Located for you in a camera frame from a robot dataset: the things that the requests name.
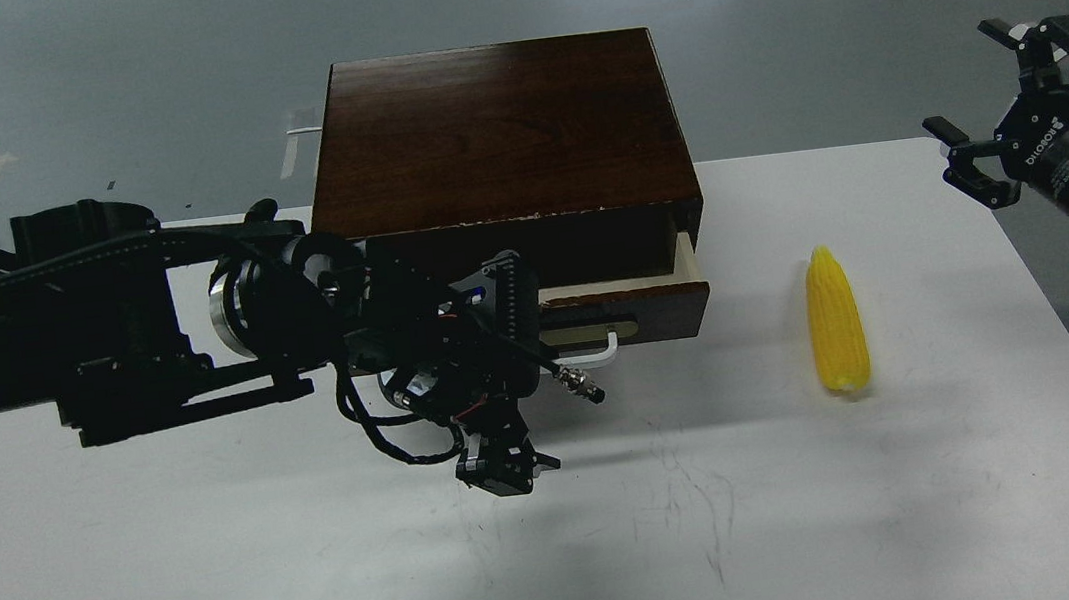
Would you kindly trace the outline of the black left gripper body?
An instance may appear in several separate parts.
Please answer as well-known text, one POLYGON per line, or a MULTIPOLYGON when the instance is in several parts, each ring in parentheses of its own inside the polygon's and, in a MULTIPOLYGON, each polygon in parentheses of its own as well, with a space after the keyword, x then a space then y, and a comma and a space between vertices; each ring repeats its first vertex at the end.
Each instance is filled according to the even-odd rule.
POLYGON ((330 255, 329 268, 346 417, 382 453, 406 453, 385 428, 422 421, 455 451, 472 436, 520 441, 520 399, 543 373, 588 402, 606 397, 543 343, 538 277, 515 249, 449 283, 372 241, 330 255))

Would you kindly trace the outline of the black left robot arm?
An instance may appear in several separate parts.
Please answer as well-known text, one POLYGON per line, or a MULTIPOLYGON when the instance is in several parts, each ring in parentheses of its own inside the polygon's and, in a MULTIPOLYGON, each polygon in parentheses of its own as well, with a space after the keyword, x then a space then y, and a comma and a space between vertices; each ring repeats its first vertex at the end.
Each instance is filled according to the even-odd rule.
POLYGON ((260 201, 241 224, 167 230, 150 207, 87 200, 11 221, 0 249, 0 414, 53 402, 83 447, 312 394, 404 465, 451 462, 496 496, 559 468, 520 399, 539 376, 605 393, 543 343, 534 272, 509 250, 455 283, 370 240, 260 201))

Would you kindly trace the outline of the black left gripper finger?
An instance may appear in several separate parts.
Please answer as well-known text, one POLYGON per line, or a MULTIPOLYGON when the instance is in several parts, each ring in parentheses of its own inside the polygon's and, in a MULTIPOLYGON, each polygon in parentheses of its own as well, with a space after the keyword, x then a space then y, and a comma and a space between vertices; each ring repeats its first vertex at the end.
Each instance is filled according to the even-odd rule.
POLYGON ((562 468, 561 458, 536 450, 524 421, 507 424, 505 434, 509 470, 516 489, 532 488, 542 473, 562 468))
POLYGON ((517 495, 516 470, 511 467, 511 427, 463 428, 462 432, 466 444, 454 470, 458 481, 487 491, 492 496, 517 495))

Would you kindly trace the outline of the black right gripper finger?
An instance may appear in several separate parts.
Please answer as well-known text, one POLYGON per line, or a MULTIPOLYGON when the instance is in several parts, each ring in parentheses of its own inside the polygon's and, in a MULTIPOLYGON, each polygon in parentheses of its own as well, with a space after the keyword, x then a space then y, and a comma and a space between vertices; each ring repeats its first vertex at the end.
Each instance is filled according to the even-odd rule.
POLYGON ((1021 94, 1040 95, 1069 86, 1069 15, 1013 25, 991 18, 977 24, 978 33, 1016 56, 1021 94))
POLYGON ((921 128, 945 145, 943 157, 947 167, 942 180, 946 184, 989 210, 1012 207, 1018 203, 1022 184, 1016 178, 990 178, 976 167, 976 161, 1016 154, 1020 150, 1020 140, 998 138, 973 141, 965 132, 942 116, 924 118, 921 128))

